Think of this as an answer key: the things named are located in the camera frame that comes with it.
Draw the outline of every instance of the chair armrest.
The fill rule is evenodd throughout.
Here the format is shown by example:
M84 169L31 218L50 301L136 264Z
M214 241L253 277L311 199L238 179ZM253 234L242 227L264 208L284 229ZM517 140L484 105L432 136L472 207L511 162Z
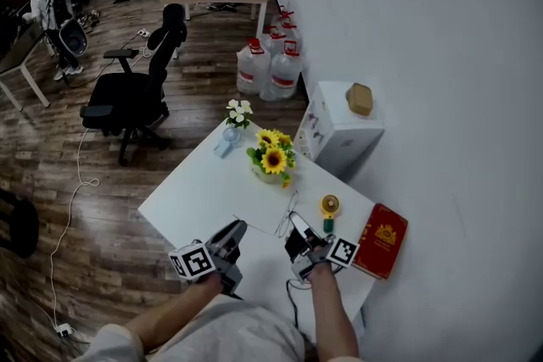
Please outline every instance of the chair armrest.
M90 106L81 108L79 116L82 118L102 118L110 116L113 112L113 106Z
M138 54L137 50L108 50L104 53L104 59L120 59L120 58L135 58Z

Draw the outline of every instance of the white shirt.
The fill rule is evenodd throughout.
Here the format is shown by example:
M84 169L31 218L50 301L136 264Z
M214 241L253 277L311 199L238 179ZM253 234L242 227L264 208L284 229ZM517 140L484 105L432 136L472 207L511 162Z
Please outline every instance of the white shirt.
M167 342L152 362L303 362L304 353L304 339L294 325L264 308L220 295ZM143 345L124 327L106 326L74 362L104 361L144 362Z
M58 29L54 19L53 5L51 0L31 0L31 11L33 19L42 21L42 28Z

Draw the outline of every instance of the person's hand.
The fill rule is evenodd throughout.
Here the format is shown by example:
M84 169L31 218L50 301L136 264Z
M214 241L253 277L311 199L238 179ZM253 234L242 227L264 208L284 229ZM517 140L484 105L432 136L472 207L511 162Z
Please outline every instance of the person's hand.
M209 273L204 276L202 281L199 281L196 285L203 288L205 291L209 291L212 294L218 295L222 293L224 286L222 285L221 275L219 273Z

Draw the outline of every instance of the plastic water bottle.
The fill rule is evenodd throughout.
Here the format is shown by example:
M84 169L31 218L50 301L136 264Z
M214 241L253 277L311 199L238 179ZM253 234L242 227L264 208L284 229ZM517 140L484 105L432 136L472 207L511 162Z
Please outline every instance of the plastic water bottle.
M281 22L280 32L287 36L287 40L295 41L298 46L298 50L301 50L302 36L299 33L297 25L294 25L290 20L283 20Z
M271 58L282 53L285 47L287 35L281 32L276 26L266 28L270 33L264 34L261 38L262 47L270 52Z
M281 28L281 23L283 21L291 21L291 15L294 14L294 11L287 11L287 9L283 6L279 6L279 14L274 15L271 18L271 26L276 26L277 28Z
M268 76L272 56L260 46L258 38L247 41L249 45L238 53L238 90L245 94L258 94Z
M302 60L296 41L285 41L284 53L277 54L270 67L270 91L276 99L285 100L296 93Z

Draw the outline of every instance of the sunflower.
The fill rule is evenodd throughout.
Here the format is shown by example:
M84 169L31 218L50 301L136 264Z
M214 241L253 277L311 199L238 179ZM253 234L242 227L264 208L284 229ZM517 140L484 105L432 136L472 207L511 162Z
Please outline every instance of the sunflower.
M281 148L268 148L261 163L267 174L281 174L287 167L287 155Z
M274 148L279 144L279 138L270 130L260 130L256 133L256 137L258 137L258 143L265 143L267 148Z
M274 130L273 132L277 136L277 139L279 139L279 143L283 145L284 148L292 146L292 139L290 138L289 135L285 135L279 130Z

